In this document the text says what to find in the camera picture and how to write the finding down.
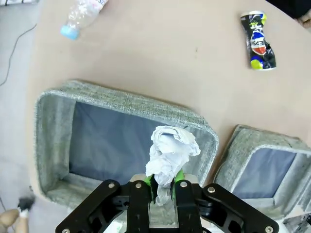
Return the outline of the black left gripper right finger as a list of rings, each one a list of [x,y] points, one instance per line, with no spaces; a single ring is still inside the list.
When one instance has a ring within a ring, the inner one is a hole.
[[[173,180],[179,233],[211,233],[201,220],[223,233],[279,233],[279,224],[222,186],[201,187],[178,172]]]

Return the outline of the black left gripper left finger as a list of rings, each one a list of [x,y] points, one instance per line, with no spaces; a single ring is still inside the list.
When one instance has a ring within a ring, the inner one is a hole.
[[[55,233],[103,233],[124,211],[128,233],[150,233],[153,184],[153,176],[124,185],[105,180],[56,227]]]

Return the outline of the white paper ball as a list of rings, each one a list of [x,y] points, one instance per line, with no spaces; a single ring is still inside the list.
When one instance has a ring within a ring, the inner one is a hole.
[[[150,160],[146,164],[146,176],[154,177],[155,203],[167,204],[171,197],[171,182],[182,171],[182,167],[197,156],[201,150],[195,136],[189,131],[173,126],[157,126],[151,135]]]

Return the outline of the crushed black Pepsi can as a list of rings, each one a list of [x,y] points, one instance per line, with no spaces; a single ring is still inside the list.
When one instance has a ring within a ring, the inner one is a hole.
[[[251,11],[242,14],[240,20],[246,35],[251,68],[254,70],[276,68],[275,54],[263,31],[267,15],[262,11]]]

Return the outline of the clear bottle with pink label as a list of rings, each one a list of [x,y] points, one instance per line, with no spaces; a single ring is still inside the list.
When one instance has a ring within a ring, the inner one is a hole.
[[[77,39],[80,31],[89,26],[98,16],[109,0],[75,0],[66,23],[60,33],[69,38]]]

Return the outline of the grey fabric basket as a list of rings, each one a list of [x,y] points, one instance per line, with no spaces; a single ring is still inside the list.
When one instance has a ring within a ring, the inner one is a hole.
[[[183,171],[203,185],[219,138],[191,109],[76,80],[44,91],[35,104],[35,193],[74,209],[103,180],[127,183],[145,172],[151,135],[162,125],[195,136],[201,152]]]
[[[272,219],[311,212],[311,147],[298,137],[237,125],[214,182]]]

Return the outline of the black fuzzy object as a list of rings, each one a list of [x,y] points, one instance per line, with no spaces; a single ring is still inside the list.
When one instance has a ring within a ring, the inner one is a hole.
[[[19,203],[17,207],[21,212],[29,211],[31,210],[34,202],[35,202],[35,196],[24,196],[24,197],[19,198]]]

